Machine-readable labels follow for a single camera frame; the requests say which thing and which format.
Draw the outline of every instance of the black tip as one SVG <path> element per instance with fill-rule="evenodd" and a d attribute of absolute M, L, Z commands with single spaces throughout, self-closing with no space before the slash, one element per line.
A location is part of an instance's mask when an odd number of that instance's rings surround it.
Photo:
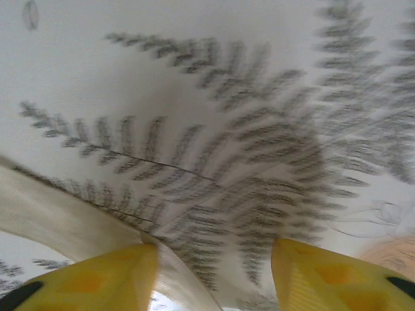
<path fill-rule="evenodd" d="M 36 281 L 12 290 L 10 293 L 0 299 L 0 310 L 15 310 L 19 305 L 24 303 L 31 295 L 36 293 L 42 287 L 43 283 Z"/>
<path fill-rule="evenodd" d="M 415 283 L 410 282 L 399 277 L 387 277 L 386 278 L 389 282 L 391 282 L 394 286 L 398 287 L 402 292 L 410 295 L 413 299 L 415 299 Z"/>

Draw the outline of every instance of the white fabric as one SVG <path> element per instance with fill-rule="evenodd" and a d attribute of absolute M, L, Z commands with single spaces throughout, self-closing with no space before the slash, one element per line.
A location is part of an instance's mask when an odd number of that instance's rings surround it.
<path fill-rule="evenodd" d="M 2 169 L 0 229 L 77 260 L 140 229 L 222 307 L 277 308 L 274 238 L 358 256 L 414 234 L 412 9 L 1 1 L 0 155 L 106 214 Z"/>

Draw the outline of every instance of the yellow plastic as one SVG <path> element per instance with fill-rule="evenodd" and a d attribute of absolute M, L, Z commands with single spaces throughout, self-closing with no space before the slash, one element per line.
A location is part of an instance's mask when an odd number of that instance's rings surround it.
<path fill-rule="evenodd" d="M 415 301 L 375 264 L 293 240 L 276 240 L 272 276 L 282 311 L 410 311 Z"/>
<path fill-rule="evenodd" d="M 158 252 L 140 244 L 41 275 L 44 286 L 16 311 L 147 311 Z"/>

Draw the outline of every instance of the fern stem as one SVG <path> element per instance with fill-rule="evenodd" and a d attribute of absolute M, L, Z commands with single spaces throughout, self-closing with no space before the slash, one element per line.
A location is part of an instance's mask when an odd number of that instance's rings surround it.
<path fill-rule="evenodd" d="M 214 183 L 215 185 L 217 185 L 217 186 L 220 186 L 220 187 L 221 187 L 221 185 L 217 184 L 217 183 L 216 183 L 216 181 L 215 181 L 213 178 L 209 178 L 209 177 L 203 176 L 203 175 L 201 175 L 201 174 L 197 174 L 197 173 L 195 173 L 195 172 L 193 172 L 193 171 L 191 171 L 191 170 L 186 170 L 185 168 L 178 167 L 178 166 L 176 166 L 176 165 L 166 164 L 166 163 L 162 163 L 162 162 L 157 162 L 157 161 L 154 161 L 154 160 L 148 160 L 148 159 L 145 159 L 145 158 L 143 158 L 143 157 L 134 157 L 134 156 L 132 156 L 132 155 L 128 155 L 128 154 L 125 154 L 125 153 L 122 153 L 122 152 L 113 151 L 113 150 L 108 150 L 108 149 L 106 149 L 105 147 L 103 147 L 103 146 L 99 146 L 99 145 L 96 145 L 96 144 L 89 144 L 89 145 L 90 145 L 91 147 L 95 148 L 95 149 L 107 150 L 107 151 L 109 151 L 109 152 L 111 152 L 111 153 L 113 153 L 113 154 L 116 154 L 116 155 L 118 155 L 118 156 L 128 157 L 128 158 L 130 158 L 130 159 L 135 159 L 135 160 L 142 161 L 142 162 L 147 162 L 147 163 L 152 163 L 152 164 L 157 164 L 157 165 L 163 165 L 164 167 L 174 168 L 174 169 L 176 169 L 176 170 L 179 170 L 179 171 L 182 171 L 182 172 L 185 172 L 185 173 L 188 173 L 188 174 L 191 174 L 191 175 L 194 175 L 194 176 L 200 177 L 200 178 L 202 178 L 202 179 L 204 179 L 204 180 L 211 181 L 211 182 L 212 182 L 212 183 Z"/>
<path fill-rule="evenodd" d="M 120 211 L 119 209 L 116 209 L 116 208 L 114 208 L 114 207 L 106 207 L 106 206 L 103 206 L 103 205 L 98 205 L 100 208 L 102 208 L 102 209 L 107 209 L 107 210 L 109 210 L 109 211 L 113 211 L 113 212 L 118 212 L 118 213 L 121 213 L 123 216 L 129 216 L 129 217 L 132 217 L 132 218 L 135 218 L 135 219 L 138 219 L 138 220 L 143 220 L 143 221 L 145 221 L 145 222 L 151 222 L 151 220 L 148 220 L 148 219 L 145 219 L 145 218 L 142 218 L 142 217 L 139 217 L 139 216 L 136 216 L 136 215 L 134 215 L 134 214 L 130 214 L 130 213 L 126 213 L 126 212 L 124 212 L 124 211 Z"/>

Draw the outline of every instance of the gray fern pattern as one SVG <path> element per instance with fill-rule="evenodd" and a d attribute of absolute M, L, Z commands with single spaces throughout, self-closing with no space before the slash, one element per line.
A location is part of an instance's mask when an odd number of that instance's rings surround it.
<path fill-rule="evenodd" d="M 0 260 L 0 298 L 6 295 L 9 291 L 22 285 L 21 281 L 15 280 L 18 275 L 22 274 L 22 267 L 16 265 L 9 266 L 3 260 Z"/>
<path fill-rule="evenodd" d="M 363 35 L 370 19 L 362 17 L 362 4 L 352 0 L 331 4 L 320 11 L 332 22 L 320 31 L 326 39 L 320 48 L 332 56 L 317 64 L 330 72 L 320 79 L 322 95 L 318 98 L 322 103 L 319 128 L 322 135 L 330 137 L 326 145 L 329 178 L 340 189 L 368 187 L 369 183 L 348 176 L 348 172 L 371 176 L 384 172 L 383 147 L 370 132 L 376 124 L 374 113 L 388 103 L 385 84 L 379 81 L 384 66 L 371 64 L 378 52 L 366 49 L 374 39 Z"/>
<path fill-rule="evenodd" d="M 399 40 L 395 46 L 403 53 L 394 65 L 398 74 L 391 85 L 389 110 L 393 113 L 380 127 L 384 131 L 381 140 L 386 161 L 386 169 L 397 179 L 414 184 L 415 171 L 412 159 L 415 141 L 415 114 L 412 109 L 415 99 L 415 27 L 414 22 L 405 23 L 402 27 L 410 38 Z"/>
<path fill-rule="evenodd" d="M 221 63 L 220 45 L 213 38 L 176 41 L 159 36 L 111 33 L 106 39 L 123 47 L 152 50 L 155 58 L 170 56 L 173 67 L 183 67 L 183 73 L 201 76 L 197 86 L 211 89 L 211 97 L 220 102 L 219 111 L 225 113 L 241 108 L 255 98 L 272 100 L 303 74 L 288 70 L 263 82 L 270 50 L 268 45 L 257 47 L 246 65 L 246 47 L 240 41 L 230 43 L 229 53 Z"/>
<path fill-rule="evenodd" d="M 32 259 L 32 262 L 45 270 L 60 269 L 71 264 L 68 260 L 57 261 L 51 259 Z"/>
<path fill-rule="evenodd" d="M 206 127 L 191 124 L 173 137 L 174 146 L 166 151 L 167 116 L 147 121 L 136 144 L 134 116 L 117 126 L 106 117 L 93 126 L 82 119 L 69 124 L 25 101 L 22 116 L 31 118 L 44 137 L 60 137 L 62 147 L 78 150 L 81 158 L 98 157 L 99 166 L 111 165 L 126 182 L 114 189 L 93 180 L 37 177 L 162 239 L 212 290 L 231 236 L 247 278 L 260 288 L 262 262 L 270 255 L 273 239 L 317 244 L 326 223 L 346 208 L 330 199 L 356 198 L 356 187 L 370 186 L 350 172 L 377 176 L 386 169 L 411 181 L 408 165 L 399 156 L 410 153 L 408 131 L 415 126 L 408 111 L 394 113 L 403 106 L 390 100 L 397 92 L 408 99 L 411 75 L 403 74 L 391 87 L 380 81 L 385 68 L 372 63 L 377 52 L 368 50 L 373 38 L 364 35 L 370 20 L 362 17 L 361 4 L 337 1 L 321 12 L 331 25 L 320 32 L 326 39 L 320 49 L 330 54 L 318 63 L 327 72 L 320 89 L 294 85 L 304 75 L 299 70 L 267 76 L 267 44 L 247 57 L 239 41 L 222 53 L 212 38 L 177 41 L 108 34 L 112 43 L 151 51 L 157 59 L 168 58 L 183 74 L 194 75 L 196 86 L 209 90 L 227 121 L 199 150 L 195 141 Z M 406 41 L 406 50 L 411 44 Z M 310 104 L 311 97 L 318 99 L 317 105 Z M 382 109 L 392 114 L 379 121 L 374 115 Z M 375 129 L 379 125 L 386 129 L 381 138 Z M 230 144 L 234 150 L 225 153 Z M 238 170 L 246 174 L 232 178 Z M 136 196 L 131 186 L 144 182 L 148 193 Z M 180 205 L 183 213 L 167 221 L 172 205 Z"/>

